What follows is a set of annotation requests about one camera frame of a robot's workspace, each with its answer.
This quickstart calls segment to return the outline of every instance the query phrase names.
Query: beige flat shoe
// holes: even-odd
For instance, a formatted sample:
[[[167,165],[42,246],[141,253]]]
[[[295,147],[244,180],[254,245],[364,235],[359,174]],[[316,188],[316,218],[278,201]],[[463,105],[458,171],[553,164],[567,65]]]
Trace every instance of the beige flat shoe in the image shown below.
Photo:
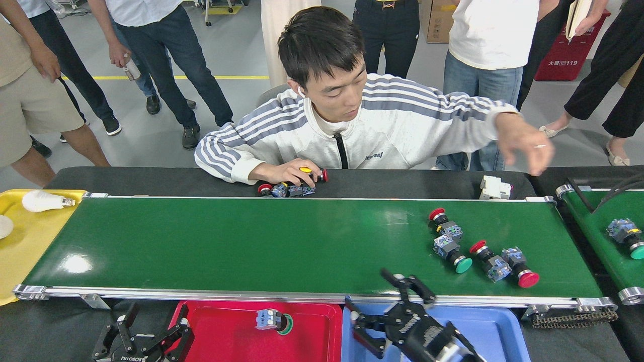
[[[546,137],[552,138],[554,136],[557,136],[557,134],[559,132],[561,132],[561,131],[565,130],[566,128],[568,128],[568,126],[570,126],[569,123],[566,124],[561,129],[549,129],[549,128],[546,128],[545,126],[541,126],[541,127],[539,127],[539,131],[543,132]]]
[[[608,162],[613,166],[630,166],[630,158],[621,158],[612,154],[611,149],[606,143],[606,151],[608,151]]]

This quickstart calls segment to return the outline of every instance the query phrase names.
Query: cardboard box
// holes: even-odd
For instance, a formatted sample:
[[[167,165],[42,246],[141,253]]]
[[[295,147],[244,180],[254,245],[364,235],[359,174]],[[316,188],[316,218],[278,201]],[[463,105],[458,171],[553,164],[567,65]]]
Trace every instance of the cardboard box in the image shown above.
[[[421,31],[427,43],[449,43],[454,23],[451,16],[456,5],[451,0],[423,0],[421,3]]]

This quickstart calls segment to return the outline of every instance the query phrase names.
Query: jeans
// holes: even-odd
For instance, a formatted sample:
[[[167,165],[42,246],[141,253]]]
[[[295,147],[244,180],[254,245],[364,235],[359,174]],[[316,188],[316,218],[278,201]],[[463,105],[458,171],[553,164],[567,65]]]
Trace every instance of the jeans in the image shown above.
[[[123,32],[120,31],[117,24],[114,22],[114,19],[112,19],[111,17],[109,19],[112,20],[112,28],[114,29],[114,33],[116,34],[118,41],[120,41],[120,43],[123,44],[127,49],[130,49],[132,51],[130,57],[132,58],[134,64],[136,64],[138,70],[141,72],[141,76],[137,80],[135,80],[138,88],[143,92],[143,95],[145,95],[146,98],[156,95],[156,89],[154,84],[152,83],[150,71],[148,70],[146,64],[141,61],[141,59],[139,59],[137,55],[134,54],[134,51],[129,47],[128,40],[125,39],[125,35],[123,35]],[[172,70],[172,61],[170,60],[170,55],[168,54],[167,49],[166,56],[167,62],[170,65],[170,70]]]
[[[166,49],[176,65],[213,113],[217,125],[232,121],[232,109],[223,95],[217,80],[205,65],[204,53],[194,33],[190,18],[181,5],[168,16],[143,26],[117,27],[123,32],[131,50],[147,65],[155,80],[159,95],[175,114],[183,127],[197,125],[194,112],[188,108],[185,97],[176,85],[172,67],[168,65]]]
[[[384,45],[384,72],[407,77],[421,28],[418,1],[398,0],[393,8],[383,8],[376,0],[357,0],[353,22],[365,38],[366,72],[378,72]]]
[[[445,58],[443,92],[461,91],[472,96],[504,100],[516,104],[523,67],[511,69],[483,70],[468,66],[452,54]],[[468,168],[468,156],[463,153],[438,156],[436,167],[464,171]],[[482,149],[472,153],[470,171],[502,171],[504,169],[497,143],[492,141]]]
[[[32,17],[29,20],[36,32],[43,38],[47,48],[58,58],[63,74],[78,88],[80,94],[90,105],[91,110],[96,114],[96,117],[100,119],[114,117],[114,111],[110,108],[108,100],[105,98],[105,93],[103,93],[103,90],[83,65],[76,49],[74,49],[74,45],[71,44],[70,38],[67,37],[67,33],[65,33],[53,10]],[[69,88],[65,88],[68,90],[68,94],[79,114],[82,115],[78,108],[78,102],[76,102]]]

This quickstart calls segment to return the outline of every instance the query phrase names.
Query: blue jeans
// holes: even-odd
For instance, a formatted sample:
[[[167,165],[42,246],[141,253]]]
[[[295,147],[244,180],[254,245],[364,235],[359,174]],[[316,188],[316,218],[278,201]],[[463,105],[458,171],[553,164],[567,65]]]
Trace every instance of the blue jeans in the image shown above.
[[[452,54],[445,58],[443,92],[461,91],[472,96],[487,97],[493,100],[504,100],[516,105],[523,67],[511,69],[484,70],[468,66]],[[463,171],[468,168],[468,156],[463,153],[438,156],[436,167]],[[496,142],[490,142],[482,149],[473,152],[470,171],[502,171],[503,158],[498,152]]]
[[[181,5],[165,18],[143,26],[117,27],[125,35],[130,50],[147,65],[155,80],[159,95],[184,127],[197,125],[194,112],[188,108],[185,97],[176,85],[172,67],[168,64],[166,49],[176,65],[197,89],[218,126],[232,120],[232,109],[217,80],[205,64],[204,53],[194,33],[190,18]]]

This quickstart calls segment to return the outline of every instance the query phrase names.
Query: chain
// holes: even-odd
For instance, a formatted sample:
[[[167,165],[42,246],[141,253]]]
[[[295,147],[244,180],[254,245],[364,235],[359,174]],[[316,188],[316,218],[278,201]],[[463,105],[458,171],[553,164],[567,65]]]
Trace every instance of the chain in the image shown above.
[[[603,309],[600,313],[572,314],[560,317],[541,317],[539,313],[535,313],[532,318],[532,327],[536,329],[585,328],[600,323],[616,321],[617,318],[617,313],[612,309]]]

